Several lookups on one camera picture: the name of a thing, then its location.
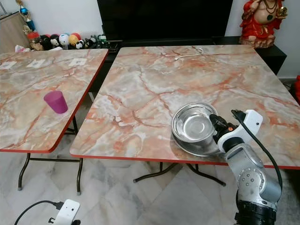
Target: tv screen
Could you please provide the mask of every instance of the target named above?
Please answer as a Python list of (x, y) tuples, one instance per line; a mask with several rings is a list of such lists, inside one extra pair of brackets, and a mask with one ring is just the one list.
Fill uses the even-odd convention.
[(107, 40), (224, 36), (233, 0), (98, 0)]

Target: ganesha statue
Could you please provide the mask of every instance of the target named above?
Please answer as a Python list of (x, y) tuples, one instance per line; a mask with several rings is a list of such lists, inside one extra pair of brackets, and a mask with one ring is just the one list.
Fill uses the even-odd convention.
[(274, 29), (279, 29), (287, 16), (284, 0), (250, 0), (244, 5), (240, 43), (254, 48), (268, 48), (274, 45)]

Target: metal bowl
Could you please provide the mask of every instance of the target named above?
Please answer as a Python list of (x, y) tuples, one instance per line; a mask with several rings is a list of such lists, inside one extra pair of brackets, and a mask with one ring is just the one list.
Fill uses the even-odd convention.
[(174, 136), (183, 142), (209, 144), (215, 129), (210, 121), (216, 109), (206, 103), (191, 103), (179, 109), (172, 120)]
[(177, 139), (174, 135), (172, 135), (175, 143), (184, 151), (194, 155), (194, 156), (201, 156), (201, 157), (209, 157), (209, 156), (215, 156), (220, 152), (217, 144), (214, 140), (211, 140), (211, 143), (206, 145), (200, 145), (197, 142), (195, 143), (188, 143), (183, 142), (179, 139)]

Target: tiled floor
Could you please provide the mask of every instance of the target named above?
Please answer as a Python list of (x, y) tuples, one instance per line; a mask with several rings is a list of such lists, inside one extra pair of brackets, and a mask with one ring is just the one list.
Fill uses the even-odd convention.
[[(89, 106), (87, 98), (76, 116), (79, 125)], [(64, 136), (57, 150), (46, 156), (70, 158), (68, 150), (73, 139)], [(158, 163), (85, 159), (82, 195), (77, 196), (77, 163), (31, 161), (23, 177), (23, 190), (17, 191), (24, 160), (25, 154), (0, 153), (0, 225), (14, 224), (18, 215), (37, 201), (68, 198), (81, 204), (76, 218), (82, 225), (234, 224), (237, 188), (227, 166), (199, 166), (201, 171), (225, 181), (226, 187), (181, 165), (163, 176), (134, 184), (134, 178), (156, 171)], [(282, 174), (284, 191), (276, 225), (296, 225), (300, 221), (300, 171)], [(28, 211), (19, 223), (46, 225), (57, 213), (52, 205), (41, 204)]]

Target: marble pattern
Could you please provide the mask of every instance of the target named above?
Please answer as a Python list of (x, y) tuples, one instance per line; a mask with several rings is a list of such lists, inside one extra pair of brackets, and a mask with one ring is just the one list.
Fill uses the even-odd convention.
[[(53, 151), (106, 54), (107, 49), (2, 54), (1, 64), (17, 63), (0, 69), (0, 151)], [(75, 59), (86, 62), (70, 66)], [(56, 114), (43, 100), (52, 90), (63, 92), (65, 113)]]
[[(76, 114), (79, 127), (90, 105), (86, 97)], [(56, 151), (45, 156), (70, 157), (73, 140), (74, 136), (65, 135)], [(164, 225), (169, 221), (175, 225), (234, 224), (236, 183), (228, 166), (199, 166), (201, 171), (225, 181), (226, 187), (179, 165), (162, 176), (134, 184), (137, 176), (157, 172), (159, 163), (87, 158), (83, 161), (82, 194), (77, 196), (77, 165), (72, 163), (31, 161), (23, 190), (17, 191), (24, 160), (25, 154), (0, 153), (0, 225), (13, 225), (19, 214), (37, 201), (68, 198), (81, 204), (75, 218), (82, 225)], [(267, 171), (275, 176), (274, 169)], [(281, 173), (284, 189), (276, 225), (296, 225), (300, 220), (300, 171)], [(19, 223), (46, 225), (57, 213), (52, 205), (40, 204)]]
[[(231, 109), (263, 116), (257, 137), (282, 168), (300, 166), (300, 107), (247, 45), (122, 48), (79, 134), (73, 156), (225, 165), (222, 156), (195, 157), (171, 138), (175, 112), (191, 102), (212, 104), (237, 124)], [(265, 165), (271, 162), (251, 142)]]

